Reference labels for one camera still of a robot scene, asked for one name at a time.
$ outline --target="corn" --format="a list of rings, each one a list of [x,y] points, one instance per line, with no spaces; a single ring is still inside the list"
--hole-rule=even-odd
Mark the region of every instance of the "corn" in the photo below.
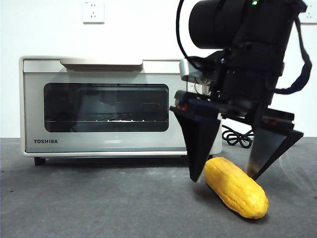
[[[226,158],[208,160],[205,178],[227,207],[241,216],[259,219],[267,213],[268,199],[264,190]]]

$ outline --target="oven window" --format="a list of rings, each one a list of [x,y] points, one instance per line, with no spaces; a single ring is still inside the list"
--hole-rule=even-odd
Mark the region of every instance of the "oven window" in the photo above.
[[[49,132],[165,131],[164,84],[48,83],[44,122]]]

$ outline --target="electrical socket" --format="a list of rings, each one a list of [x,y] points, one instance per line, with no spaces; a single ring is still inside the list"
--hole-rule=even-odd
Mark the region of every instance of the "electrical socket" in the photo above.
[[[82,4],[83,23],[104,23],[105,3],[103,1],[85,1]]]
[[[299,14],[299,20],[301,23],[317,23],[317,0],[307,0],[305,4],[306,12]]]

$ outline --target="gray mat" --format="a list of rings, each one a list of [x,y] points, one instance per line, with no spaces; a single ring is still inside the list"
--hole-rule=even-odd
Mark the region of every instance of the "gray mat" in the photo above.
[[[50,159],[34,167],[19,139],[1,139],[2,238],[317,237],[317,138],[304,138],[257,182],[268,214],[247,220],[230,211],[204,178],[189,179],[179,159]],[[244,168],[250,150],[223,144]]]

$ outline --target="power cord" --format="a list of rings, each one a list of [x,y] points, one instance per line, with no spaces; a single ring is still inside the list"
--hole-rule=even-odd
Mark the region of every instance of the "power cord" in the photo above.
[[[254,136],[253,130],[249,130],[247,133],[242,134],[226,125],[222,125],[222,127],[227,129],[222,133],[221,137],[228,143],[228,145],[240,143],[242,148],[249,149],[251,147],[253,140],[250,137]]]

